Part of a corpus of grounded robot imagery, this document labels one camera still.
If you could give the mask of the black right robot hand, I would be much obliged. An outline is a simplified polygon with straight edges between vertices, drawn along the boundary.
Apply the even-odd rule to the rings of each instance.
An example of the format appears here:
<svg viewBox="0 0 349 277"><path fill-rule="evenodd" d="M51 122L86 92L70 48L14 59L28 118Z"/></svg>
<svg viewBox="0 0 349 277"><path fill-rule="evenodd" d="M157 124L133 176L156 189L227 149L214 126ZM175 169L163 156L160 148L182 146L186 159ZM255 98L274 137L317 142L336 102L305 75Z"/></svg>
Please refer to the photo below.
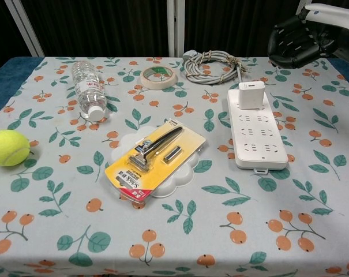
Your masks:
<svg viewBox="0 0 349 277"><path fill-rule="evenodd" d="M315 14L316 11L303 8L299 14L274 26L267 49L273 66L297 69L337 50L341 28L308 19L308 15Z"/></svg>

